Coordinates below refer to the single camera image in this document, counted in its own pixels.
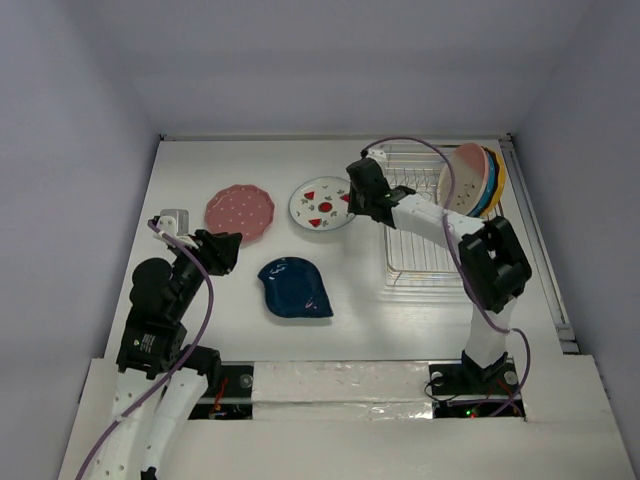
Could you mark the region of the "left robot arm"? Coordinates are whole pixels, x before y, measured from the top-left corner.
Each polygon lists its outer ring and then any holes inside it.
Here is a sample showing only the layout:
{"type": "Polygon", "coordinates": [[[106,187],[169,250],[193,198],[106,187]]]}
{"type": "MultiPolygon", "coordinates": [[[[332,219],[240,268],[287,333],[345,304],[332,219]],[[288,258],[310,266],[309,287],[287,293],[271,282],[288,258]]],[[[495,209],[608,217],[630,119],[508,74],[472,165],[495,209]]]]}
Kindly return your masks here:
{"type": "Polygon", "coordinates": [[[186,343],[182,319],[201,288],[209,296],[205,315],[212,315],[211,279],[233,270],[242,236],[198,230],[179,237],[152,229],[175,259],[151,258],[134,270],[109,424],[79,479],[162,478],[197,402],[224,386],[219,352],[186,343]]]}

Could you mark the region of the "white watermelon plate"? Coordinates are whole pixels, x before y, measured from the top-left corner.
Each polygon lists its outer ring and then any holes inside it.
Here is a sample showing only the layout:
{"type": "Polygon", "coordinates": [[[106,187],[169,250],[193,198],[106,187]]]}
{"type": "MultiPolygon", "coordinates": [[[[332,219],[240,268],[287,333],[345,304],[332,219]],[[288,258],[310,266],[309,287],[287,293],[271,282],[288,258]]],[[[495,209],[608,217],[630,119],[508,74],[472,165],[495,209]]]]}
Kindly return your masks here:
{"type": "Polygon", "coordinates": [[[335,176],[308,180],[300,185],[289,200],[289,214],[300,227],[316,231],[332,231],[349,224],[355,215],[348,212],[350,182],[335,176]]]}

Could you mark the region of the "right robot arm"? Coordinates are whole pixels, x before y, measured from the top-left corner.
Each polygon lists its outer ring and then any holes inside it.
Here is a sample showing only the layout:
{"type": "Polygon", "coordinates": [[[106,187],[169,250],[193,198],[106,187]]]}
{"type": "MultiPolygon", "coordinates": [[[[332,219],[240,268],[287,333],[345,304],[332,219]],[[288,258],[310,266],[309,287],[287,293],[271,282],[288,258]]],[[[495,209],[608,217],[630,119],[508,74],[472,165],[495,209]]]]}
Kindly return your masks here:
{"type": "Polygon", "coordinates": [[[352,163],[346,171],[350,213],[449,250],[473,305],[460,379],[470,391],[486,390],[506,362],[512,312],[532,276],[511,223],[502,216],[482,220],[461,215],[409,187],[392,188],[379,163],[369,157],[352,163]]]}

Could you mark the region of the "pink polka dot plate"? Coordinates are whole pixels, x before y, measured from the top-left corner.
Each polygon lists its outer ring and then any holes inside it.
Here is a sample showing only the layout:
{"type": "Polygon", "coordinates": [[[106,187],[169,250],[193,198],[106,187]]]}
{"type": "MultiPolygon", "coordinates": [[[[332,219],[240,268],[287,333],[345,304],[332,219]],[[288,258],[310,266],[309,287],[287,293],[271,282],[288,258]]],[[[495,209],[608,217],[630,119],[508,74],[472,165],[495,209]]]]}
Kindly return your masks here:
{"type": "Polygon", "coordinates": [[[204,224],[212,234],[240,233],[242,245],[260,240],[271,226],[275,204],[263,189],[235,184],[218,191],[207,203],[204,224]]]}

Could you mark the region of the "dark blue leaf plate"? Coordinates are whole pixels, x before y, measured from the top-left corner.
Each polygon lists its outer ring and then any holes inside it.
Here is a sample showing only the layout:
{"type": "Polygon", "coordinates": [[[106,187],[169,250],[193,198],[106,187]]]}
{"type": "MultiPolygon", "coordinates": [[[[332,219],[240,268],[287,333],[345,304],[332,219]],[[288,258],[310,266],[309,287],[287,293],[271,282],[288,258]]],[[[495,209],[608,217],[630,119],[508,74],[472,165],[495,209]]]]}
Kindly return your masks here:
{"type": "Polygon", "coordinates": [[[265,304],[274,315],[286,318],[331,318],[334,315],[318,268],[299,257],[281,257],[257,274],[265,304]]]}

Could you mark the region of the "pink and cream plate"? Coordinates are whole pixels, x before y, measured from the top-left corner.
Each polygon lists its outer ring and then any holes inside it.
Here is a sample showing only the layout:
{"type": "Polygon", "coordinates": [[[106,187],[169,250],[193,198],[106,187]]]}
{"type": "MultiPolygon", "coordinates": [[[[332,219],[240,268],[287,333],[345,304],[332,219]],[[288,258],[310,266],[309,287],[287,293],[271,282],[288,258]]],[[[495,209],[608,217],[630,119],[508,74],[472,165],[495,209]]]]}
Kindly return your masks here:
{"type": "Polygon", "coordinates": [[[448,156],[453,170],[445,165],[439,176],[436,199],[441,207],[470,215],[481,199],[489,174],[484,149],[476,143],[462,144],[448,156]]]}

